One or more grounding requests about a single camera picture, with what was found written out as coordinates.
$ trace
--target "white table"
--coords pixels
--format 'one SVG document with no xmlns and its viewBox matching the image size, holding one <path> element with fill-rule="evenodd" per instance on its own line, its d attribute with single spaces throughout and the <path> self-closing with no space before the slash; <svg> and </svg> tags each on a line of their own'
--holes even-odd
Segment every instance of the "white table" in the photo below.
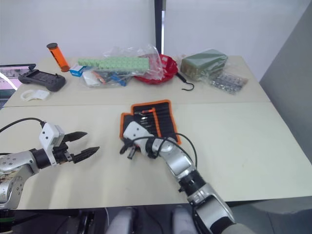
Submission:
<svg viewBox="0 0 312 234">
<path fill-rule="evenodd" d="M 120 113 L 129 105 L 7 107 L 1 123 L 39 117 L 65 132 L 86 131 L 70 152 L 100 146 L 91 158 L 43 169 L 25 184 L 19 209 L 61 209 L 186 202 L 161 158 L 119 155 Z M 198 153 L 198 170 L 225 201 L 312 195 L 312 166 L 270 102 L 175 104 L 179 132 Z M 39 148 L 40 126 L 0 134 L 1 152 Z M 192 152 L 188 143 L 182 146 Z"/>
<path fill-rule="evenodd" d="M 52 74 L 61 74 L 67 80 L 65 86 L 53 93 L 46 101 L 25 102 L 20 99 L 20 95 L 24 91 L 29 89 L 45 90 L 45 87 L 34 84 L 22 85 L 5 106 L 131 105 L 161 99 L 169 99 L 176 104 L 270 101 L 241 56 L 229 56 L 229 63 L 231 63 L 230 71 L 249 79 L 247 85 L 235 96 L 221 92 L 202 82 L 194 82 L 195 89 L 191 92 L 183 91 L 181 88 L 189 88 L 189 85 L 184 84 L 178 77 L 174 77 L 173 80 L 162 85 L 148 85 L 132 79 L 126 87 L 89 88 L 69 72 L 62 73 L 54 59 L 47 58 L 38 63 L 36 68 Z"/>
</svg>

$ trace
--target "orange cylinder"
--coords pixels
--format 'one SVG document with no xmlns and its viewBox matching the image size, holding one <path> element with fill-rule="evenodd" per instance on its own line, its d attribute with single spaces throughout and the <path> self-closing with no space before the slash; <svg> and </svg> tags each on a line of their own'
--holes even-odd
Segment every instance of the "orange cylinder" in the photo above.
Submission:
<svg viewBox="0 0 312 234">
<path fill-rule="evenodd" d="M 58 63 L 60 70 L 62 72 L 68 72 L 69 71 L 68 63 L 66 62 L 61 50 L 59 49 L 58 44 L 50 43 L 47 45 L 47 47 L 50 50 L 53 57 L 55 58 L 56 62 Z"/>
</svg>

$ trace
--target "white wall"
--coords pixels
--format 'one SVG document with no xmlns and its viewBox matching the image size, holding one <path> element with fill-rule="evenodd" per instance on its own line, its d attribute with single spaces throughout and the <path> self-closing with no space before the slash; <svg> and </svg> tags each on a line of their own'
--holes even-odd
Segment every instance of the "white wall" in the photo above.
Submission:
<svg viewBox="0 0 312 234">
<path fill-rule="evenodd" d="M 114 46 L 155 44 L 154 0 L 0 0 L 0 63 L 63 54 L 100 56 Z"/>
<path fill-rule="evenodd" d="M 311 0 L 167 0 L 164 52 L 241 55 L 260 80 Z"/>
</svg>

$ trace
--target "metal hook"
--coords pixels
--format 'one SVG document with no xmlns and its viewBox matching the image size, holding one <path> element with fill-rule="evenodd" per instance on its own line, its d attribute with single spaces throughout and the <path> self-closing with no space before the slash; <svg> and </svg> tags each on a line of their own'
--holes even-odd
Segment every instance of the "metal hook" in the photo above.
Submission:
<svg viewBox="0 0 312 234">
<path fill-rule="evenodd" d="M 183 82 L 183 83 L 186 83 L 186 84 L 189 84 L 192 86 L 191 89 L 182 89 L 182 90 L 185 90 L 185 91 L 192 91 L 194 89 L 194 85 L 192 83 L 189 83 L 186 81 L 186 78 L 184 78 L 184 76 L 180 73 L 180 72 L 177 72 L 177 77 L 179 77 L 179 79 Z"/>
</svg>

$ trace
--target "red plastic bowl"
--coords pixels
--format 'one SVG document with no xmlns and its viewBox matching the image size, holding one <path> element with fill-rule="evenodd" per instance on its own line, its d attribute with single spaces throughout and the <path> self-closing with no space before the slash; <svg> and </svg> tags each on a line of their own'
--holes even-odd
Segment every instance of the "red plastic bowl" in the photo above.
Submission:
<svg viewBox="0 0 312 234">
<path fill-rule="evenodd" d="M 161 84 L 171 80 L 172 77 L 174 77 L 174 75 L 178 72 L 176 61 L 167 55 L 160 55 L 160 59 L 164 73 L 162 79 L 147 79 L 139 76 L 135 76 L 135 78 L 147 84 Z"/>
</svg>

